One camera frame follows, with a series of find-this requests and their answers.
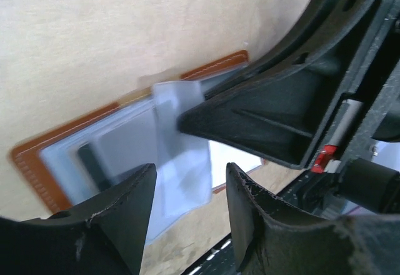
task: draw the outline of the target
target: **beige table surface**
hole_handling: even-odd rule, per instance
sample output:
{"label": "beige table surface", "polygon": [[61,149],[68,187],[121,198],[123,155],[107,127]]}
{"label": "beige table surface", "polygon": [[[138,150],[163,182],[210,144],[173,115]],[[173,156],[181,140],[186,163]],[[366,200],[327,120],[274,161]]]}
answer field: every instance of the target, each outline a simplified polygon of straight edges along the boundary
{"label": "beige table surface", "polygon": [[[234,51],[257,59],[307,2],[0,0],[0,215],[48,215],[6,158],[17,142]],[[277,192],[294,173],[253,176]],[[146,248],[142,273],[179,274],[228,232],[222,192]]]}

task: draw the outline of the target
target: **brown wooden edge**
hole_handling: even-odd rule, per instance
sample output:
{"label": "brown wooden edge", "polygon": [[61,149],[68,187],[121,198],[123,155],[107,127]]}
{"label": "brown wooden edge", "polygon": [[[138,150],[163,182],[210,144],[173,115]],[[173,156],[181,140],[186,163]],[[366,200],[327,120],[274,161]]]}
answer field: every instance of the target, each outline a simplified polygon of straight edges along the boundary
{"label": "brown wooden edge", "polygon": [[[179,78],[182,80],[199,79],[232,68],[237,68],[241,64],[245,65],[247,63],[248,53],[247,51],[242,50],[222,59],[218,59],[217,61],[203,67],[187,72],[182,76],[172,77],[171,80],[177,80]],[[42,199],[43,203],[52,213],[68,209],[72,204],[53,178],[50,170],[42,162],[40,158],[41,150],[95,122],[98,122],[102,118],[105,118],[121,109],[123,106],[150,95],[150,93],[150,88],[129,93],[116,102],[83,115],[67,124],[45,132],[44,134],[40,134],[11,149],[9,156],[12,162],[20,170],[26,181],[32,186],[36,194]]]}

